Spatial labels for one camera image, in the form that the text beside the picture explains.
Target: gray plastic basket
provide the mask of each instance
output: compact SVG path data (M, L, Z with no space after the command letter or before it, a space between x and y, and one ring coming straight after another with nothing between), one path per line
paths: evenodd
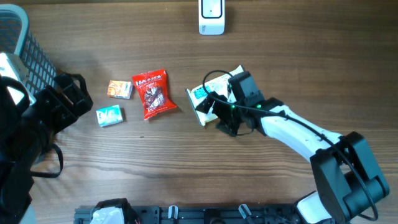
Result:
M46 85L54 87L54 65L29 30L25 10L12 4L0 4L0 52L18 55L29 71L24 85L32 94Z

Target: red snack bag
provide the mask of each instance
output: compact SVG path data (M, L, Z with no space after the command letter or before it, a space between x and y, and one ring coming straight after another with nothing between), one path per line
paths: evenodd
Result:
M177 107L167 96L166 70L160 69L134 75L132 82L136 86L144 106L144 120Z

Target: brown tabletop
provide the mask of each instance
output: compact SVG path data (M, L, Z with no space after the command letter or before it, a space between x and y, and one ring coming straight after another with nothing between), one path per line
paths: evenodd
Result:
M93 109L57 135L65 168L35 178L39 223L71 223L74 209L126 197L132 205L293 203L315 190L310 164L259 133L232 138L199 125L184 88L214 69L245 66L266 97L315 124L368 140L391 187L379 223L398 218L396 1L228 2L226 32L198 32L197 2L24 6L55 66L82 74ZM108 98L110 80L165 68L178 109L143 120L137 91ZM120 105L126 121L98 126ZM35 170L57 170L49 154ZM360 218L355 223L365 223Z

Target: white camera device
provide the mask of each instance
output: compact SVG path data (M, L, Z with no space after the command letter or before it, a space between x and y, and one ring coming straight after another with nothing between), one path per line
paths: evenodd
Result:
M225 0L199 1L199 33L220 35L225 28Z

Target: small box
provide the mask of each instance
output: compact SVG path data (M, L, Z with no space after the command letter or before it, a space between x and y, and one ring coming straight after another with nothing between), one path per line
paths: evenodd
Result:
M132 83L111 80L108 86L108 96L122 99L130 99Z
M117 124L123 121L122 112L119 105L109 106L96 111L98 124L105 127L111 124Z

